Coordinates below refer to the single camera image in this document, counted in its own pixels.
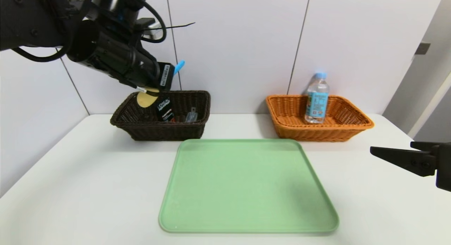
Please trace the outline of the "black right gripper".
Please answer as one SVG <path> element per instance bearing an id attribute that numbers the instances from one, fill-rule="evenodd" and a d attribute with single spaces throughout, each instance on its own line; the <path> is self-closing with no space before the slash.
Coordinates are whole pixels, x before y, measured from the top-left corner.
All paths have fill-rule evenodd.
<path id="1" fill-rule="evenodd" d="M 451 191 L 451 144 L 438 142 L 411 142 L 410 147 L 417 149 L 393 149 L 370 147 L 370 153 L 388 163 L 421 177 L 434 176 L 439 189 Z"/>

